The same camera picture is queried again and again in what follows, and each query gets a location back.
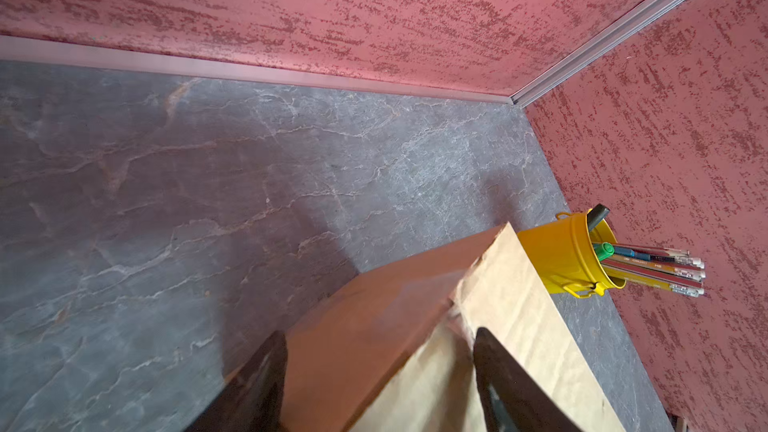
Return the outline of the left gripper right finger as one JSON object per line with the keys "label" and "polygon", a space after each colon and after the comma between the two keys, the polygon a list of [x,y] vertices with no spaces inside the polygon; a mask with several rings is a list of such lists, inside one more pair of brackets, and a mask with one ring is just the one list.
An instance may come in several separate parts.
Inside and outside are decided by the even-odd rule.
{"label": "left gripper right finger", "polygon": [[489,329],[477,329],[472,357],[487,430],[579,429]]}

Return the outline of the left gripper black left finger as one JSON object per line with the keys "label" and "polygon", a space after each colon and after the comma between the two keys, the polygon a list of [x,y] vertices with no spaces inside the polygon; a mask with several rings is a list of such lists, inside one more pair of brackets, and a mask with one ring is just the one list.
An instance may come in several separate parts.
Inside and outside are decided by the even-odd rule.
{"label": "left gripper black left finger", "polygon": [[287,362],[285,334],[275,331],[186,431],[278,431]]}

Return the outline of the brown cardboard express box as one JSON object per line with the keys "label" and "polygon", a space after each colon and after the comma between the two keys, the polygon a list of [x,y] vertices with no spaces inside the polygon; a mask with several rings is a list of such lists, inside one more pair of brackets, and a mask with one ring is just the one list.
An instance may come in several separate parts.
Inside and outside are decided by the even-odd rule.
{"label": "brown cardboard express box", "polygon": [[622,425],[514,229],[355,277],[287,334],[282,431],[481,431],[472,347],[488,329],[585,431]]}

